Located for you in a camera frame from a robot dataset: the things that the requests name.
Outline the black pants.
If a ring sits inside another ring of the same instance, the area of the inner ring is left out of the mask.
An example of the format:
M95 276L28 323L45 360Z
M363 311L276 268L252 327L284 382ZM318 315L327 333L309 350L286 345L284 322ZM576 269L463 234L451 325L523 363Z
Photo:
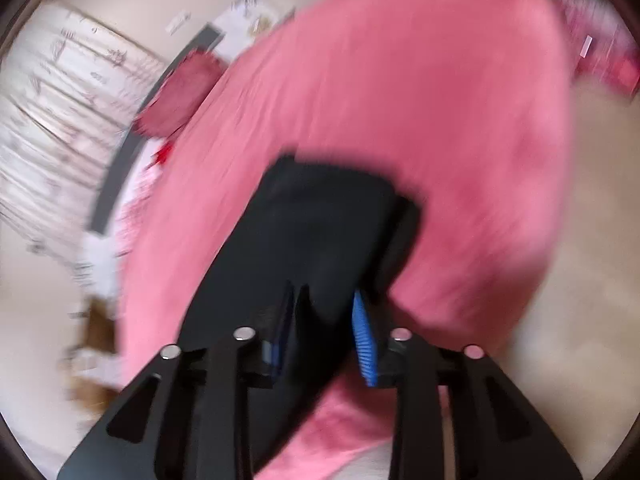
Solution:
M204 275L178 343L202 351L296 303L283 372L250 392L250 450L264 468L293 437L354 346L355 292L382 301L405 266L421 208L382 177L278 158Z

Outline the pink floral cloth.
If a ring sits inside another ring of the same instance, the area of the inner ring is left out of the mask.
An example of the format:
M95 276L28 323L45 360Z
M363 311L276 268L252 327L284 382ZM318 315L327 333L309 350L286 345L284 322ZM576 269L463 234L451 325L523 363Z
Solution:
M157 181L163 173L164 167L148 168L155 152L142 158L142 167L134 174L134 180L132 180L134 186L132 193L116 216L115 246L116 256L119 258L127 257L134 248L134 243L142 230L146 208L151 203Z

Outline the red garment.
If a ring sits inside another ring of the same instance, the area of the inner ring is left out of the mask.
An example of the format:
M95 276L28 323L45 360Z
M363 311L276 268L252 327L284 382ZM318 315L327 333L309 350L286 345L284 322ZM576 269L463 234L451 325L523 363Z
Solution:
M152 168L155 166L165 166L173 147L174 142L172 142L171 140L165 141L163 145L152 156L152 160L149 163L148 168Z

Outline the red ruffled pillow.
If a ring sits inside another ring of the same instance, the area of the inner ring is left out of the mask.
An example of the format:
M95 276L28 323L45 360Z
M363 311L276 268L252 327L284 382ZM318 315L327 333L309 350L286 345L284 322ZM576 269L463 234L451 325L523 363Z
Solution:
M134 131L148 138L169 139L189 122L226 71L213 52L190 51L165 78L149 104L134 118Z

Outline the pink bed blanket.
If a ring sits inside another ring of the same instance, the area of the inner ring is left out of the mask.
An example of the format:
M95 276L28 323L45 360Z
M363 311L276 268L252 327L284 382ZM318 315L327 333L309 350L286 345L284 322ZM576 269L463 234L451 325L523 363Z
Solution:
M502 348L558 240L570 69L552 0L322 0L260 38L179 134L125 259L122 376L177 333L290 148L426 200L390 298L438 346Z

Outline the white right nightstand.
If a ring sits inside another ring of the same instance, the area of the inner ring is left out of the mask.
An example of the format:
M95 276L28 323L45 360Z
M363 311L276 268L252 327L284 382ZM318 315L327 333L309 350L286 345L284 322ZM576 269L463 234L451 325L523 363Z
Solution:
M282 6L270 0L234 0L210 22L219 32L213 52L224 62L231 63L258 38L294 13L294 6Z

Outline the floral curtain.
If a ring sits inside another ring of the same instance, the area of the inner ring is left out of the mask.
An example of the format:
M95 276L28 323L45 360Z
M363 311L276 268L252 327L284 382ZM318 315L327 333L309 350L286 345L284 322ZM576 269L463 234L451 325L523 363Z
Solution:
M1 61L1 214L68 266L134 116L165 62L56 0Z

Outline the white wall socket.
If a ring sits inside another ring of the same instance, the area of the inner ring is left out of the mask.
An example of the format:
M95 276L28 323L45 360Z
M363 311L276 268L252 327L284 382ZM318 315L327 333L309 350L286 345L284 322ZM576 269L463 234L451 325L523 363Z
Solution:
M188 21L190 21L190 19L191 19L190 11L187 11L187 10L180 11L177 15L175 15L171 19L171 21L165 27L165 32L167 32L169 36L175 35L175 33L178 32L180 28L183 28L183 26Z

